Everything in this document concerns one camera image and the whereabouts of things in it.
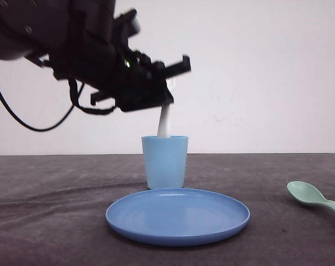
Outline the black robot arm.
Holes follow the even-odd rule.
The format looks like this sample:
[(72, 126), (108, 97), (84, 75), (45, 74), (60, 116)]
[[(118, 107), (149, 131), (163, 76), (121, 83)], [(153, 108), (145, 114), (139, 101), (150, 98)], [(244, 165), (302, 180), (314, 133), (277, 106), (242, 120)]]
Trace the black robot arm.
[(91, 114), (108, 114), (96, 103), (114, 99), (129, 112), (174, 102), (168, 78), (191, 70), (190, 59), (166, 66), (128, 46), (140, 31), (136, 10), (118, 17), (114, 1), (0, 1), (0, 60), (26, 58), (67, 80), (79, 105), (77, 83), (96, 89)]

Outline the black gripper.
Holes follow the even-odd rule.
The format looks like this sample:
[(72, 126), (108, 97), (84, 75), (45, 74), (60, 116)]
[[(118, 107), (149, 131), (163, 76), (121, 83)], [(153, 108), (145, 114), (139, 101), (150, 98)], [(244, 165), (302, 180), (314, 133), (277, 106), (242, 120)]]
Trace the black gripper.
[(137, 11), (131, 9), (109, 22), (112, 32), (108, 40), (86, 27), (86, 15), (80, 11), (70, 14), (68, 36), (60, 50), (53, 53), (53, 75), (57, 80), (67, 80), (70, 100), (84, 112), (94, 112), (79, 104), (77, 82), (95, 89), (91, 104), (113, 98), (112, 112), (119, 108), (123, 112), (154, 108), (174, 102), (166, 80), (191, 70), (190, 58), (170, 66), (151, 58), (128, 46), (129, 37), (140, 31), (136, 19)]

